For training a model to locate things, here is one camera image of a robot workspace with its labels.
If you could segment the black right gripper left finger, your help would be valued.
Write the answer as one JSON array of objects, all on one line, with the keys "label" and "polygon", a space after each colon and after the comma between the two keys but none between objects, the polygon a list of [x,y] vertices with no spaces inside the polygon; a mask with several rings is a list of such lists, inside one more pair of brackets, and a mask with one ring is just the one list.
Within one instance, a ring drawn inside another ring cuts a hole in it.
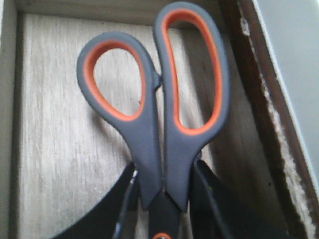
[{"label": "black right gripper left finger", "polygon": [[55,239],[132,239],[135,236],[138,201],[150,206],[150,168],[130,162],[111,190],[81,219]]}]

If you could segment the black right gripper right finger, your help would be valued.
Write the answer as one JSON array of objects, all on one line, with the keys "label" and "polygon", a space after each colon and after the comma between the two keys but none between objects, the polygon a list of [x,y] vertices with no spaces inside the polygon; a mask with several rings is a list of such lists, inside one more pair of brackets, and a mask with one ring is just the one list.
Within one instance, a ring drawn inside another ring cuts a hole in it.
[{"label": "black right gripper right finger", "polygon": [[188,160],[189,202],[195,239],[291,239],[241,202],[201,160]]}]

